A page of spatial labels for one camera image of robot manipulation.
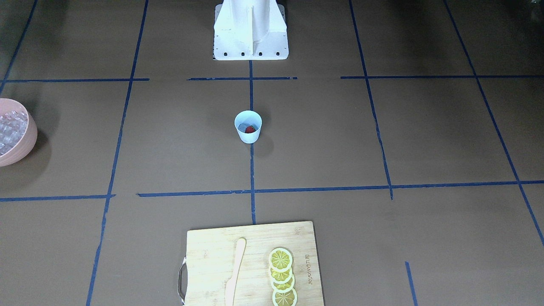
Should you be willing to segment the red strawberry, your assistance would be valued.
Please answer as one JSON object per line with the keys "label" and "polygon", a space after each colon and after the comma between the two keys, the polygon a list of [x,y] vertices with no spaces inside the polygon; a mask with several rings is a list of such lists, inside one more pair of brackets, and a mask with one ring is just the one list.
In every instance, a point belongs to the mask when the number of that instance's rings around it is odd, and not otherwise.
{"label": "red strawberry", "polygon": [[248,125],[248,126],[245,128],[244,132],[247,133],[247,134],[255,133],[255,132],[256,132],[256,128],[255,128],[253,125]]}

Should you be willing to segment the light blue cup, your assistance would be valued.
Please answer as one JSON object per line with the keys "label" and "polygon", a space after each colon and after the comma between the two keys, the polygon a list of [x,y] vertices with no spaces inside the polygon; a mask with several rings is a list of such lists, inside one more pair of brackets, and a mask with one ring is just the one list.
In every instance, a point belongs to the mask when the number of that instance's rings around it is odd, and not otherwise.
{"label": "light blue cup", "polygon": [[[256,128],[256,132],[250,134],[240,132],[238,130],[238,126],[241,123],[253,125]],[[252,110],[244,110],[243,112],[237,114],[234,119],[234,126],[238,132],[241,141],[249,145],[256,142],[257,139],[260,137],[262,123],[263,121],[260,114]]]}

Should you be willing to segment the ice cubes in cup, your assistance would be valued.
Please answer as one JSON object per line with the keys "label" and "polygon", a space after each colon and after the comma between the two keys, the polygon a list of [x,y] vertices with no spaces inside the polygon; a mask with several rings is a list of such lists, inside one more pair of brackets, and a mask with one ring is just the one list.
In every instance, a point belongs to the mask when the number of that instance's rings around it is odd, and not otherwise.
{"label": "ice cubes in cup", "polygon": [[239,130],[240,132],[242,132],[242,133],[247,133],[247,127],[248,127],[248,126],[249,126],[249,125],[246,124],[246,123],[241,123],[241,124],[239,124],[239,126],[238,126],[238,130]]}

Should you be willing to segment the ice cubes in bowl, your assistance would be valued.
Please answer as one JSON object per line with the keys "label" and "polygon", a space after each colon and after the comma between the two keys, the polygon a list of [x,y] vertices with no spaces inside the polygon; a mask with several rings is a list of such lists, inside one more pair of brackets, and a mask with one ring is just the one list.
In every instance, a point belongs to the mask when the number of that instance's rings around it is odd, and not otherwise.
{"label": "ice cubes in bowl", "polygon": [[10,151],[28,127],[28,114],[12,110],[0,116],[0,154]]}

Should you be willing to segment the lemon slice one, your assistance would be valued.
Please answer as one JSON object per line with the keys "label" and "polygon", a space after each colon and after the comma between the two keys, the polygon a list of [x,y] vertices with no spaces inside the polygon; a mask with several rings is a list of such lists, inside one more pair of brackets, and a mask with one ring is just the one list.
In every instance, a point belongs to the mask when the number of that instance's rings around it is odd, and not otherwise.
{"label": "lemon slice one", "polygon": [[283,247],[274,248],[268,255],[270,269],[276,272],[286,272],[293,265],[292,253]]}

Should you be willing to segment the lemon slice two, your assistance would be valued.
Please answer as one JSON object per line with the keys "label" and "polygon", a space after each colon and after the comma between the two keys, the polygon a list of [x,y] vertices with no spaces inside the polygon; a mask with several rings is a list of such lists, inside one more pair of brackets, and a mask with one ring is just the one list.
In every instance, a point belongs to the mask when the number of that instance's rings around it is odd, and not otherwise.
{"label": "lemon slice two", "polygon": [[293,270],[288,269],[283,272],[279,272],[275,269],[269,269],[269,276],[272,283],[284,284],[291,281],[293,277]]}

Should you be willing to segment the lemon slice three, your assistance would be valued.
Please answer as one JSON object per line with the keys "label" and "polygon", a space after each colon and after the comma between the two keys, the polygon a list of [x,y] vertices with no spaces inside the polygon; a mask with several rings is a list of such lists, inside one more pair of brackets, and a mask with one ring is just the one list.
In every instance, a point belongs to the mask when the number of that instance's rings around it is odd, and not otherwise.
{"label": "lemon slice three", "polygon": [[276,279],[270,277],[270,284],[273,291],[281,294],[293,290],[295,283],[296,281],[294,276],[289,277],[284,283],[276,282]]}

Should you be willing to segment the wooden cutting board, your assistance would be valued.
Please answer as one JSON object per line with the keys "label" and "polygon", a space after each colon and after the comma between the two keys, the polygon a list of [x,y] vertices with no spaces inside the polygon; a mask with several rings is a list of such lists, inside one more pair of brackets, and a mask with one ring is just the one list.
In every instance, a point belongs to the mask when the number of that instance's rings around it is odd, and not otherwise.
{"label": "wooden cutting board", "polygon": [[184,306],[225,306],[225,283],[231,277],[235,244],[246,239],[234,306],[273,306],[268,255],[277,247],[293,256],[296,306],[323,306],[324,296],[312,221],[190,230],[178,273]]}

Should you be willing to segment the lemon slice four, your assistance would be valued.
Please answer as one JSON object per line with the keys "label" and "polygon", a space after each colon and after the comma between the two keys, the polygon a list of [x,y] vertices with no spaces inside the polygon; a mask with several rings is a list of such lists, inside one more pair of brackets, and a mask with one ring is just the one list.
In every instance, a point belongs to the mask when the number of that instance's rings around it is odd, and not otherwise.
{"label": "lemon slice four", "polygon": [[298,301],[298,294],[295,289],[286,292],[273,291],[272,303],[274,306],[295,306]]}

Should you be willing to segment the pink bowl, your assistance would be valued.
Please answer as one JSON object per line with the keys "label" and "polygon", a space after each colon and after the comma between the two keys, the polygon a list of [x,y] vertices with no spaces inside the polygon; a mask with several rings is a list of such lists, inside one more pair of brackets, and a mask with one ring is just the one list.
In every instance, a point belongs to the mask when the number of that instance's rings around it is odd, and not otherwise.
{"label": "pink bowl", "polygon": [[4,115],[10,111],[26,112],[28,114],[28,127],[19,142],[4,155],[0,155],[0,166],[14,164],[30,153],[37,141],[37,126],[31,114],[21,103],[14,99],[0,99],[0,114]]}

